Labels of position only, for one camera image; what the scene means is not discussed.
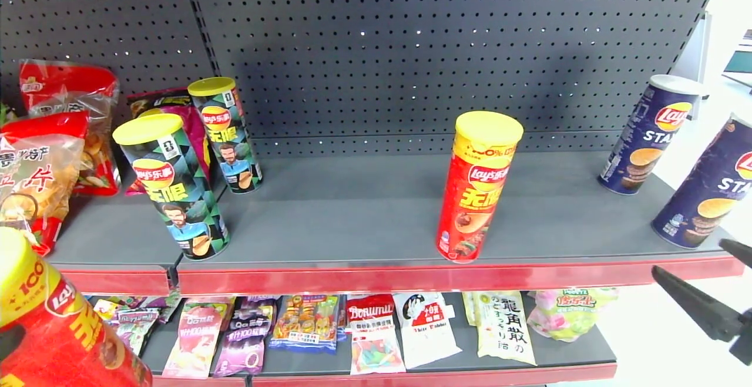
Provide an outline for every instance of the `barcode label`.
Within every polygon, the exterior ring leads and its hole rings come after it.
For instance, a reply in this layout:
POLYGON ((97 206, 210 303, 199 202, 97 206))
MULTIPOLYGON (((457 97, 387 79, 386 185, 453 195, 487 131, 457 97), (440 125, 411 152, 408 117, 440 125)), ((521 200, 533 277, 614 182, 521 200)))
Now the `barcode label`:
POLYGON ((310 333, 298 333, 297 331, 291 331, 287 334, 288 341, 293 342, 306 342, 307 344, 318 344, 319 335, 310 333))

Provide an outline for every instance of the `chip can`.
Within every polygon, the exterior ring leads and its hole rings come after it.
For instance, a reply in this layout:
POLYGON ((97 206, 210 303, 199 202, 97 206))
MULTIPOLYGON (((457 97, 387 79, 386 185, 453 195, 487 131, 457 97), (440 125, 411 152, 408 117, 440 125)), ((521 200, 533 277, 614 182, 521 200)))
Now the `chip can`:
POLYGON ((183 119, 143 116, 118 127, 113 138, 183 255, 199 261, 225 250, 229 233, 183 119))
POLYGON ((658 74, 650 82, 613 146, 599 183, 618 194, 636 194, 703 92, 703 85, 658 74))
POLYGON ((466 264, 481 253, 523 127, 490 111, 465 112, 455 127, 436 248, 444 258, 466 264))
POLYGON ((651 226, 682 248, 697 248, 752 190, 752 124, 731 116, 651 226))
POLYGON ((188 85, 188 93, 201 112, 211 148, 230 191, 244 194, 258 188, 263 176, 253 154, 234 80, 202 79, 188 85))
POLYGON ((152 385, 149 368, 21 232, 0 227, 0 245, 0 385, 152 385))

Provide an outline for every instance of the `gummy candy package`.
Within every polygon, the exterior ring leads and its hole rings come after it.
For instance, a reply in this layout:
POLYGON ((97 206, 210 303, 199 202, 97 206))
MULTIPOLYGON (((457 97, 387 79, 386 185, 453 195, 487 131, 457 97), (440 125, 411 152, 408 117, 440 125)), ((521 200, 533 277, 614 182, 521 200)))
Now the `gummy candy package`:
POLYGON ((474 291, 478 357, 494 356, 536 365, 519 291, 474 291))
POLYGON ((285 296, 269 349, 293 352, 337 352, 339 296, 285 296))
POLYGON ((392 313, 391 294, 347 298, 347 317, 353 338, 350 375, 405 372, 392 313))
POLYGON ((441 293, 395 293, 393 298, 402 327, 405 368, 409 370, 462 352, 449 325, 454 308, 444 302, 441 293))
POLYGON ((541 336, 573 342, 596 325, 599 312, 618 296, 613 287, 538 290, 527 323, 541 336))

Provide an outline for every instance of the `lay's logo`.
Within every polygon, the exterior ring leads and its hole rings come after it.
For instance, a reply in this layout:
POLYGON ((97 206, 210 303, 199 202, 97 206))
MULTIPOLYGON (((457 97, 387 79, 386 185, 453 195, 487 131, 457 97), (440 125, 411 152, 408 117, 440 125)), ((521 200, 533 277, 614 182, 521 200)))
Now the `lay's logo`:
POLYGON ((736 172, 742 179, 752 180, 752 151, 747 152, 739 157, 736 162, 736 172))
POLYGON ((665 106, 656 114, 656 126, 663 131, 679 130, 684 120, 687 119, 690 109, 692 109, 692 104, 688 102, 677 102, 665 106))

